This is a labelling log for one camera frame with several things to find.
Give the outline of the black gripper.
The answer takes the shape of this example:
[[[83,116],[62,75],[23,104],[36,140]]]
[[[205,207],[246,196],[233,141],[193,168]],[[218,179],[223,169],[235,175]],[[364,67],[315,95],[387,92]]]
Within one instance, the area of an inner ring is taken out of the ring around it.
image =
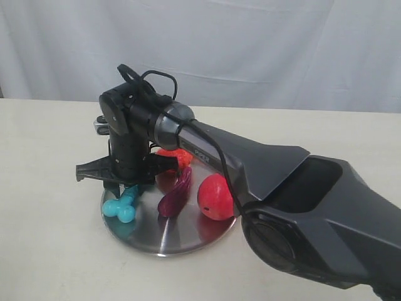
[[[177,172],[175,157],[165,157],[150,151],[149,140],[136,133],[118,135],[110,132],[108,155],[77,165],[76,180],[94,179],[103,182],[104,199],[119,199],[120,186],[151,185],[157,175]]]

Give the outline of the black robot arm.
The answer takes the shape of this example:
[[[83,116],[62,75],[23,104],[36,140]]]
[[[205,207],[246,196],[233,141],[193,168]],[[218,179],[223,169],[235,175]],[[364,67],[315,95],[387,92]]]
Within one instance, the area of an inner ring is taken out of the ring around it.
[[[124,83],[104,92],[99,103],[110,131],[109,154],[77,166],[77,180],[148,184],[178,166],[151,154],[150,142],[184,149],[228,175],[234,213],[266,264],[333,287],[369,285],[382,300],[400,299],[400,209],[347,161],[203,124],[188,106],[150,87]]]

